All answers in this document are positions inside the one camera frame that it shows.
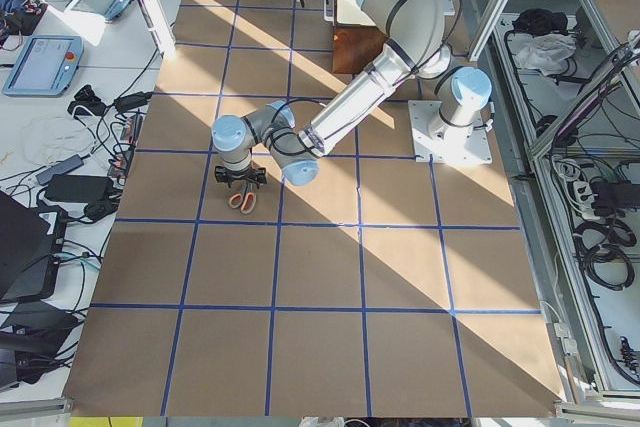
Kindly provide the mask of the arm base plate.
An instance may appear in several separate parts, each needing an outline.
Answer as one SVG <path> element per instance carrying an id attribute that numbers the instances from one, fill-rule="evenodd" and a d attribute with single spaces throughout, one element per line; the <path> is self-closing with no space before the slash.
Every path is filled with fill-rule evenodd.
<path id="1" fill-rule="evenodd" d="M 462 127 L 442 122 L 440 101 L 410 100 L 409 118 L 417 162 L 452 166 L 491 164 L 492 155 L 485 122 L 479 111 Z"/>

